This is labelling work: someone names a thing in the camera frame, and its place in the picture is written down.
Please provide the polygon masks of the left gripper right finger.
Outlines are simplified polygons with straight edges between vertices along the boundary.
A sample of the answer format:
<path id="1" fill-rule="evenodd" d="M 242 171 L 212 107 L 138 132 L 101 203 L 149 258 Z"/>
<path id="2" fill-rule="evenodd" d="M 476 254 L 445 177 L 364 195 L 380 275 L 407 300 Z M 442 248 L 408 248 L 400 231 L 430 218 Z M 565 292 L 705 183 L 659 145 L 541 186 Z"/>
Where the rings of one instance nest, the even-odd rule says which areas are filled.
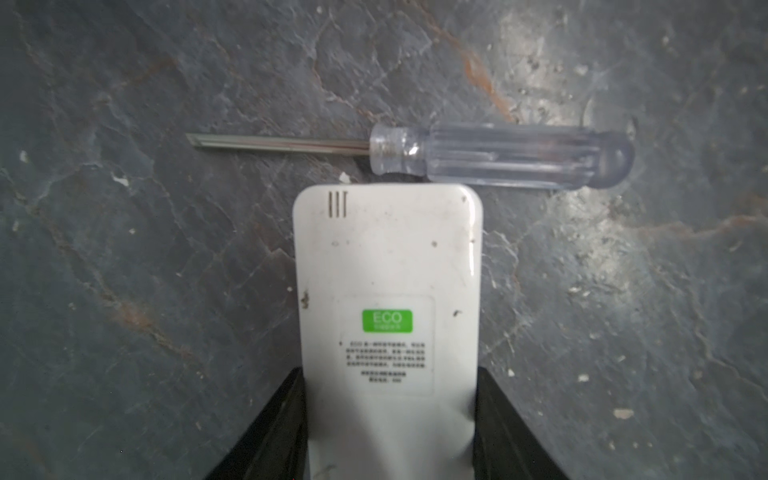
<path id="1" fill-rule="evenodd" d="M 567 480 L 491 373 L 478 369 L 473 469 L 477 480 Z"/>

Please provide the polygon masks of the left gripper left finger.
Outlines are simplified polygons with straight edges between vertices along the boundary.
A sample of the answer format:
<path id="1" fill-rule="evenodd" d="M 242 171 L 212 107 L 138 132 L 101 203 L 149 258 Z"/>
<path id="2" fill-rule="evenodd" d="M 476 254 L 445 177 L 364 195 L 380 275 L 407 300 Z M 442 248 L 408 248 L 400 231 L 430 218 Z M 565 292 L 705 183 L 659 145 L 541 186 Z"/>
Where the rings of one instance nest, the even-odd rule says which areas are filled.
<path id="1" fill-rule="evenodd" d="M 307 450 L 306 385 L 297 367 L 206 479 L 302 479 Z"/>

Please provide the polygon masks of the white remote with green buttons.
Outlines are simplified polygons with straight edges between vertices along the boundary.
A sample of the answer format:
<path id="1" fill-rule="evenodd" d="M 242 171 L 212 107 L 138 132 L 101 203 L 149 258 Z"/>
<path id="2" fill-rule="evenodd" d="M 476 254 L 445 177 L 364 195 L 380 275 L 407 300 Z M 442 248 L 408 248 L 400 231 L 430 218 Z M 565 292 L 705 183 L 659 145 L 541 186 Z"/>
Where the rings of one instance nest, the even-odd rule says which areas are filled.
<path id="1" fill-rule="evenodd" d="M 483 205 L 459 184 L 319 185 L 293 206 L 315 479 L 470 479 Z"/>

